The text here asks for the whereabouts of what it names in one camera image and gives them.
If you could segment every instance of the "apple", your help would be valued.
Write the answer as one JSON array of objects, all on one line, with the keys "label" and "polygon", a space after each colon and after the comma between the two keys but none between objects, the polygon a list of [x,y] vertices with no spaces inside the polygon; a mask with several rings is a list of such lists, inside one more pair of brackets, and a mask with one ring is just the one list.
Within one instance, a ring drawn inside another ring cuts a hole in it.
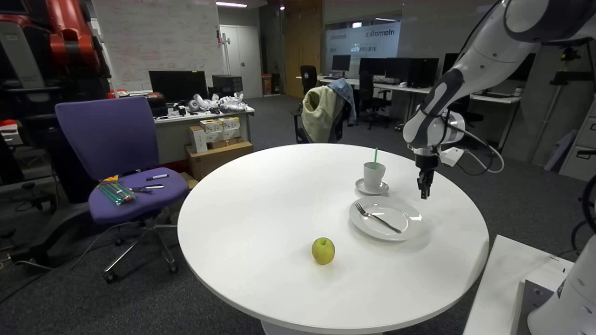
[{"label": "apple", "polygon": [[318,264],[329,264],[335,256],[335,243],[322,236],[313,241],[311,251]]}]

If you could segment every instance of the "purple office chair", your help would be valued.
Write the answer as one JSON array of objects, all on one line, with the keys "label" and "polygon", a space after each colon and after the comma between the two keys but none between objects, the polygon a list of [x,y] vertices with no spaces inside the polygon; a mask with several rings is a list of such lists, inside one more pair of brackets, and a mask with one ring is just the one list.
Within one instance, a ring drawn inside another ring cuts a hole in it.
[{"label": "purple office chair", "polygon": [[158,236],[164,247],[162,254],[169,269],[175,271],[177,262],[164,238],[154,225],[145,225],[145,221],[154,221],[167,204],[182,199],[188,193],[188,185],[177,171],[154,167],[158,163],[158,148],[147,98],[61,102],[56,104],[56,115],[63,135],[91,178],[102,180],[110,174],[121,174],[119,182],[126,187],[143,187],[147,184],[164,185],[151,189],[151,193],[138,193],[132,202],[121,206],[110,202],[98,187],[91,191],[87,202],[95,223],[115,225],[139,221],[143,226],[139,238],[104,269],[106,280],[112,282],[117,279],[113,267],[147,232]]}]

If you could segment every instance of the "desk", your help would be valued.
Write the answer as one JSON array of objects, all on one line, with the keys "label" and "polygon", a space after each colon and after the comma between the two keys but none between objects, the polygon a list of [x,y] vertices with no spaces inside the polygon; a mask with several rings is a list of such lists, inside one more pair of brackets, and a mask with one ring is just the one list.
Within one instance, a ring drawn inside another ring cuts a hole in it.
[{"label": "desk", "polygon": [[514,335],[523,295],[523,279],[557,290],[572,262],[497,236],[491,247],[464,335]]},{"label": "desk", "polygon": [[[316,79],[322,81],[322,83],[329,83],[329,81],[341,79],[341,78],[316,76]],[[342,79],[346,79],[346,83],[350,83],[355,89],[359,87],[359,78],[342,78]]]},{"label": "desk", "polygon": [[203,120],[203,118],[220,118],[220,117],[238,117],[240,118],[240,133],[246,141],[249,135],[249,115],[255,115],[255,109],[246,111],[229,111],[229,113],[201,113],[201,115],[177,115],[171,113],[167,118],[154,118],[156,126],[156,145],[160,152],[160,163],[186,159],[186,145],[190,143],[188,126]]},{"label": "desk", "polygon": [[[348,221],[361,195],[354,182],[372,148],[287,145],[221,165],[186,197],[180,249],[203,284],[274,333],[380,333],[434,318],[475,282],[488,254],[488,228],[475,202],[436,172],[419,197],[419,169],[380,152],[389,199],[421,212],[421,234],[380,241]],[[335,241],[328,266],[311,243]]]},{"label": "desk", "polygon": [[408,118],[413,117],[415,111],[415,94],[428,94],[432,87],[406,87],[398,83],[374,83],[376,89],[385,89],[385,91],[396,91],[396,92],[408,92],[408,107],[404,113],[402,122],[408,122]]},{"label": "desk", "polygon": [[3,137],[3,141],[7,145],[22,145],[22,139],[20,139],[20,133],[18,133],[18,126],[17,124],[5,124],[5,126],[0,126],[0,133]]},{"label": "desk", "polygon": [[512,105],[512,111],[508,113],[506,124],[503,128],[501,139],[499,139],[499,150],[503,150],[508,132],[514,126],[514,120],[518,117],[519,102],[521,96],[488,96],[488,94],[469,94],[469,100],[478,100],[478,102],[490,102],[490,104],[504,104]]}]

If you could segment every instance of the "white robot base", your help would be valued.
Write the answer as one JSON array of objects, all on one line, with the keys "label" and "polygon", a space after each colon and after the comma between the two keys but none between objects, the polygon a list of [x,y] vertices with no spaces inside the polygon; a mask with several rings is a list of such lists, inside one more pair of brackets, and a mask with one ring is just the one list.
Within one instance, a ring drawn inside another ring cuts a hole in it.
[{"label": "white robot base", "polygon": [[[544,292],[525,282],[529,290],[527,303],[538,303],[538,308],[527,312],[527,329],[531,335],[594,335],[596,333],[596,236],[581,251],[577,262],[570,269],[566,280],[557,292]],[[525,314],[521,306],[519,329],[523,329]]]}]

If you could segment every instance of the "black chair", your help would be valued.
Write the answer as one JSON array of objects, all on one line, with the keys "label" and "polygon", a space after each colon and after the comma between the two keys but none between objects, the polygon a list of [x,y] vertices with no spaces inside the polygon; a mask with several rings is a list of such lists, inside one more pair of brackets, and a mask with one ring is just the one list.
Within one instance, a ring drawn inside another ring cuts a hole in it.
[{"label": "black chair", "polygon": [[389,105],[391,102],[385,98],[374,96],[374,81],[372,81],[372,72],[361,70],[359,72],[359,115],[369,120],[369,128],[372,128],[372,122],[382,117],[378,111]]},{"label": "black chair", "polygon": [[300,76],[301,76],[301,94],[305,94],[311,87],[316,85],[316,66],[301,65]]},{"label": "black chair", "polygon": [[[350,111],[352,111],[350,107],[352,105],[348,102],[342,102],[341,111],[333,118],[333,126],[331,126],[328,143],[341,141],[341,137],[342,137],[342,122],[350,118]],[[301,126],[301,102],[296,107],[296,111],[292,111],[292,115],[294,115],[296,143],[311,143],[311,137],[307,135],[305,128]]]}]

